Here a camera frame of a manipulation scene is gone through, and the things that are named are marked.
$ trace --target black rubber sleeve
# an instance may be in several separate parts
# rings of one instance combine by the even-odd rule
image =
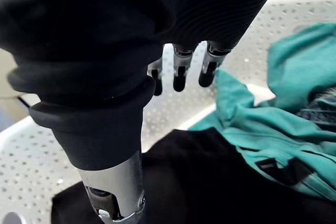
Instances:
[[[30,114],[51,128],[71,163],[116,166],[140,149],[143,107],[162,55],[155,33],[181,0],[0,0],[0,46],[18,64],[13,88],[36,93]]]

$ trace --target robotic hand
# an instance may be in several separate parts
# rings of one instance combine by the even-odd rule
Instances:
[[[0,46],[18,64],[9,81],[39,95],[31,116],[52,129],[104,223],[145,220],[142,112],[155,83],[162,92],[163,44],[174,44],[182,91],[207,40],[199,79],[207,87],[265,1],[0,0]]]

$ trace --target robotic finger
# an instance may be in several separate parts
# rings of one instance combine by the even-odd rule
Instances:
[[[223,47],[220,43],[213,41],[207,42],[207,48],[204,54],[202,70],[198,83],[200,86],[209,87],[214,80],[216,71],[223,63],[226,55],[231,52],[231,49]]]
[[[185,87],[185,80],[197,44],[182,46],[174,44],[174,82],[173,87],[181,92]]]

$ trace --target black fingertip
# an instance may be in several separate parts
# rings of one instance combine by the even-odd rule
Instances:
[[[185,87],[185,76],[174,76],[173,82],[174,90],[181,92]]]
[[[209,87],[214,80],[214,75],[209,73],[201,72],[200,78],[198,79],[198,83],[201,87],[206,88]]]

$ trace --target laundry basket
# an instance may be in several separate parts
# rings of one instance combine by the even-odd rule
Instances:
[[[318,22],[336,22],[336,0],[268,0],[222,68],[261,90],[257,96],[268,96],[269,45]],[[164,47],[163,93],[144,109],[144,151],[172,129],[186,129],[214,108],[214,87],[201,88],[197,83],[205,49],[205,42],[196,49],[186,88],[177,93],[173,91],[173,47]],[[51,130],[30,117],[0,133],[0,221],[14,212],[22,223],[50,223],[52,197],[78,181],[76,169]]]

